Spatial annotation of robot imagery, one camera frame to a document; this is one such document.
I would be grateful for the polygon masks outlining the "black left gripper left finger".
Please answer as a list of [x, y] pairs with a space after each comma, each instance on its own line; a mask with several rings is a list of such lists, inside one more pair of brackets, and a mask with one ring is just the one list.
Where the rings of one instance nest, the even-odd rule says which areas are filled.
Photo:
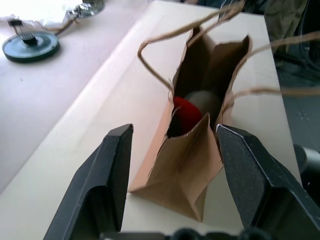
[[133, 124], [112, 129], [75, 172], [43, 240], [101, 240], [122, 227]]

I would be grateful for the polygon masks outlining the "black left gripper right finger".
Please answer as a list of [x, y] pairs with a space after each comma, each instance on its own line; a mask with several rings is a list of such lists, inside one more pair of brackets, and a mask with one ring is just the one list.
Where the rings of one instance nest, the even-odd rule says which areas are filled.
[[245, 229], [270, 240], [320, 240], [320, 207], [255, 135], [218, 124], [216, 137]]

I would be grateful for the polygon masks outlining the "brown paper bag with handles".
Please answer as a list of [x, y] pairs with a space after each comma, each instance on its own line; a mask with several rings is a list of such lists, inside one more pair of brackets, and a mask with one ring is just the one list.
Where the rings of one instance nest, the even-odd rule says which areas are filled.
[[[238, 93], [232, 91], [248, 60], [268, 47], [253, 49], [250, 36], [241, 41], [216, 44], [208, 36], [209, 29], [202, 28], [202, 24], [213, 17], [218, 20], [211, 25], [212, 29], [228, 22], [242, 11], [244, 5], [245, 1], [240, 0], [201, 20], [148, 39], [137, 51], [144, 67], [167, 87], [168, 105], [129, 192], [197, 221], [203, 220], [208, 185], [223, 167], [216, 126], [231, 123], [236, 99], [249, 97], [244, 114], [254, 128], [272, 124], [270, 118], [262, 119], [263, 113], [269, 112], [280, 122], [280, 131], [289, 133], [283, 92], [278, 84]], [[166, 80], [146, 61], [142, 52], [149, 44], [186, 32], [190, 32], [190, 36], [181, 62], [173, 79]], [[202, 90], [213, 92], [221, 99], [218, 117], [211, 119], [206, 113], [192, 130], [179, 135], [174, 118], [174, 97], [184, 99], [189, 93]]]

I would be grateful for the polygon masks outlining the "gray round object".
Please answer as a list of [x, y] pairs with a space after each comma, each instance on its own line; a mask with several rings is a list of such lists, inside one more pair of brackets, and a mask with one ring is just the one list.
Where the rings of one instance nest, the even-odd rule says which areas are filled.
[[208, 90], [199, 90], [189, 93], [185, 98], [204, 116], [209, 113], [211, 119], [216, 119], [220, 113], [222, 100], [213, 92]]

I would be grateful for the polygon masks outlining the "red chili plush toy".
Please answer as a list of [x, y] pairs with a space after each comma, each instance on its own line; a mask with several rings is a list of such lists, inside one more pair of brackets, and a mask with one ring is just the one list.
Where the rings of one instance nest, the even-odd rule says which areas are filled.
[[184, 135], [198, 124], [203, 114], [194, 104], [182, 97], [174, 97], [173, 103], [175, 110], [174, 118], [179, 135]]

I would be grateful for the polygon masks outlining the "white plastic bag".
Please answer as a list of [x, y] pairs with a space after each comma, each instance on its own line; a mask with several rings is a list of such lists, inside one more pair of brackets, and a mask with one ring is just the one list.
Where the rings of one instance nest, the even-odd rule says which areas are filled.
[[76, 19], [72, 14], [75, 7], [67, 2], [0, 4], [0, 23], [21, 21], [32, 28], [60, 29]]

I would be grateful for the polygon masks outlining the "dark green kettle base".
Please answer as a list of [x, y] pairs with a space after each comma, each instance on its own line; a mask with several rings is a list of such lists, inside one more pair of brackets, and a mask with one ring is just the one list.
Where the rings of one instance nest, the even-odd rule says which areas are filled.
[[53, 56], [60, 49], [57, 36], [49, 32], [26, 32], [7, 39], [5, 57], [15, 63], [32, 63]]

